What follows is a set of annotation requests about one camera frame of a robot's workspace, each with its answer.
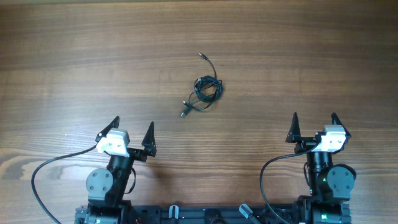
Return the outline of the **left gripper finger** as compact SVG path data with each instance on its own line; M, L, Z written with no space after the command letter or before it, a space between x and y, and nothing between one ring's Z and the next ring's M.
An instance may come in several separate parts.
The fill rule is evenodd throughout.
M116 116L112 122L110 122L102 131L100 131L97 136L95 141L99 142L103 137L106 137L106 135L109 133L109 131L112 128L118 128L119 127L119 122L120 122L120 117Z
M151 157L155 157L157 153L154 131L155 131L155 124L152 121L141 143L142 146L144 147L144 152L146 153L146 155Z

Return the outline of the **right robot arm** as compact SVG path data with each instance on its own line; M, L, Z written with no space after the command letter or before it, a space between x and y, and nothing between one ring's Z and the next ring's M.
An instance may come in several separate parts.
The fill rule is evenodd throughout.
M301 195L292 205L294 223L350 223L349 201L356 180L356 171L346 164L334 164L332 156L341 152L351 138L336 113L331 124L313 137L301 136L297 113L286 137L294 143L294 154L305 155L306 180L310 195Z

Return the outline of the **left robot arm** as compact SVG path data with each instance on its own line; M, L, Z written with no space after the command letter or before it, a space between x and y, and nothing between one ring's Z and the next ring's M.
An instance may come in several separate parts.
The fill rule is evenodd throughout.
M156 155L155 124L151 122L141 145L143 149L129 147L130 138L125 129L119 128L120 117L116 116L96 137L95 149L110 155L106 168L95 169L86 179L88 205L77 208L75 223L122 224L141 223L140 215L130 200L123 199L134 189L126 189L131 174L136 174L133 164L145 162Z

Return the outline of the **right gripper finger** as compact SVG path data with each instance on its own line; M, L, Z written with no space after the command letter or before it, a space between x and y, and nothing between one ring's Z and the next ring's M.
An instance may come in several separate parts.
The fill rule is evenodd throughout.
M340 126L343 127L343 129L344 129L344 131L345 131L346 139L350 139L350 138L351 138L350 132L349 132L349 131L345 128L345 126L342 124L342 122L340 121L338 115L337 115L335 112L333 112L333 113L331 114L331 120L332 120L332 124L334 124L334 125L340 125Z
M301 141L299 118L296 112L293 114L292 123L285 141L286 143L297 143Z

